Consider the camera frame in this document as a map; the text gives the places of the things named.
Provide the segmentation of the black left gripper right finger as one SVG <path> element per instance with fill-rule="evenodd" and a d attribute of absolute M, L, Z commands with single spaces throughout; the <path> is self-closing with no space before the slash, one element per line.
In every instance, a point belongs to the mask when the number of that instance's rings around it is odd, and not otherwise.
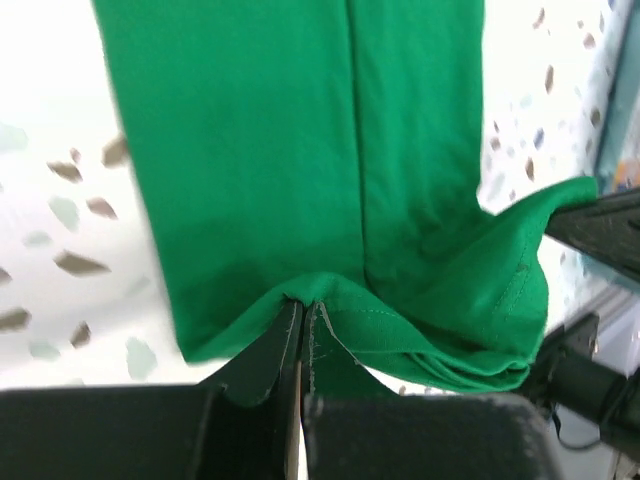
<path fill-rule="evenodd" d="M 401 396 L 305 319 L 302 428 L 311 479 L 561 479 L 549 422 L 519 394 Z"/>

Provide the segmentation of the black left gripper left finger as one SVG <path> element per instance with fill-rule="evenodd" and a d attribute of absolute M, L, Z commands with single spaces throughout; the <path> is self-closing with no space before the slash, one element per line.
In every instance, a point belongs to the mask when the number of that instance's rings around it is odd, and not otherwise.
<path fill-rule="evenodd" d="M 1 396 L 5 479 L 294 479 L 302 304 L 193 385 L 65 387 Z"/>

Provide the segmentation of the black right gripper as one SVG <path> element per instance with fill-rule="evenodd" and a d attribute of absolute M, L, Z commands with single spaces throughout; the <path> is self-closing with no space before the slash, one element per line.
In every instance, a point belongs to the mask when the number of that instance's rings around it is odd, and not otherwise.
<path fill-rule="evenodd" d="M 631 280 L 639 279 L 639 188 L 557 210 L 545 234 Z M 627 377 L 592 359 L 599 316 L 588 313 L 549 334 L 519 387 L 561 427 L 561 405 L 599 428 L 607 445 L 639 443 L 639 373 Z"/>

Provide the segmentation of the green t shirt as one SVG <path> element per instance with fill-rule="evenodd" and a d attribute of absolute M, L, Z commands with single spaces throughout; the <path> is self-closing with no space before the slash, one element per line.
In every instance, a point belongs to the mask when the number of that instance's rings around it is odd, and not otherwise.
<path fill-rule="evenodd" d="M 94 9 L 186 361 L 238 354 L 296 300 L 402 380 L 525 381 L 547 222 L 597 191 L 480 207 L 482 2 Z"/>

